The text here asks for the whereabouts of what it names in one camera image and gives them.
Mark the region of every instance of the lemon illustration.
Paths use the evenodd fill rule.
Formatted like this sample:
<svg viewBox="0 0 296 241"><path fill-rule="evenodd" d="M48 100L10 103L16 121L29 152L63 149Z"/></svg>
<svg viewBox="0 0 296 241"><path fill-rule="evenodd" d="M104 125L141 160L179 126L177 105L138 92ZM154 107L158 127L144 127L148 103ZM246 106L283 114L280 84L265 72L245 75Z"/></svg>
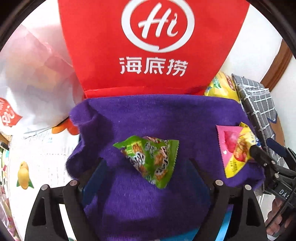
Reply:
<svg viewBox="0 0 296 241"><path fill-rule="evenodd" d="M29 171L28 164L27 164L25 161L23 161L23 162L20 164L20 169L21 169L21 168L25 168L25 169L27 169L27 170Z"/></svg>
<svg viewBox="0 0 296 241"><path fill-rule="evenodd" d="M33 184L29 176L29 167L26 162L20 164L20 169L17 173L17 187L21 186L23 189L27 189L29 186L33 187Z"/></svg>

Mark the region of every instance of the metal screw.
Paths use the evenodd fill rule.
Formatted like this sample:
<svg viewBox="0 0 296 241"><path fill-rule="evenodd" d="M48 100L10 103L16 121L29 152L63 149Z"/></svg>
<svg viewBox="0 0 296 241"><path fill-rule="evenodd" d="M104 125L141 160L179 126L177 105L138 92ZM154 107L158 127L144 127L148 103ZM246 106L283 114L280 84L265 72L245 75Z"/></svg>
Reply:
<svg viewBox="0 0 296 241"><path fill-rule="evenodd" d="M247 189L248 191L251 191L252 187L250 185L245 185L245 189Z"/></svg>
<svg viewBox="0 0 296 241"><path fill-rule="evenodd" d="M218 185L218 186L223 186L223 181L221 180L216 180L215 183Z"/></svg>
<svg viewBox="0 0 296 241"><path fill-rule="evenodd" d="M77 185L77 180L72 180L70 182L70 186L76 186Z"/></svg>
<svg viewBox="0 0 296 241"><path fill-rule="evenodd" d="M48 185L47 184L44 184L42 187L41 187L41 190L44 191L48 188Z"/></svg>

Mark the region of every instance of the red paper bag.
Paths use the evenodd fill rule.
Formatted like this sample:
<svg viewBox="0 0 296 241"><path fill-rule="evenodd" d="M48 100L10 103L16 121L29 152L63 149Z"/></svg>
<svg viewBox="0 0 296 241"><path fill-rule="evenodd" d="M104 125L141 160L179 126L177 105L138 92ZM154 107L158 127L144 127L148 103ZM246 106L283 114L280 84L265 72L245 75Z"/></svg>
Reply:
<svg viewBox="0 0 296 241"><path fill-rule="evenodd" d="M59 0L87 97L203 94L248 7L245 0Z"/></svg>

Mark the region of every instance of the yellow snack bag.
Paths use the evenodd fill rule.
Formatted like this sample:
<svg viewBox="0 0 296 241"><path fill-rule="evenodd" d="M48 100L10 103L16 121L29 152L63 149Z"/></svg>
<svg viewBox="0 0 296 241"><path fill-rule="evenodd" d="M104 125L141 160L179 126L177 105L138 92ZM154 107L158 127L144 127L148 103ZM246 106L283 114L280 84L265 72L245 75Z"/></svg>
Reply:
<svg viewBox="0 0 296 241"><path fill-rule="evenodd" d="M238 94L235 90L233 80L228 75L219 71L211 81L204 93L205 96L215 96L233 99L240 103Z"/></svg>

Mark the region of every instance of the white wall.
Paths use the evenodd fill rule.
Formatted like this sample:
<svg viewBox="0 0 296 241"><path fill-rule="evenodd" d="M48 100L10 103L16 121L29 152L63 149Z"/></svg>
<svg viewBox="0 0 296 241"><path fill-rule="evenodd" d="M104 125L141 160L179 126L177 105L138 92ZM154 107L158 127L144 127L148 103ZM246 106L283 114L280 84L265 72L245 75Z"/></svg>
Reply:
<svg viewBox="0 0 296 241"><path fill-rule="evenodd" d="M276 111L281 119L286 146L296 150L296 59L292 57L286 71L272 90Z"/></svg>
<svg viewBox="0 0 296 241"><path fill-rule="evenodd" d="M260 82L279 51L282 37L252 5L221 70Z"/></svg>

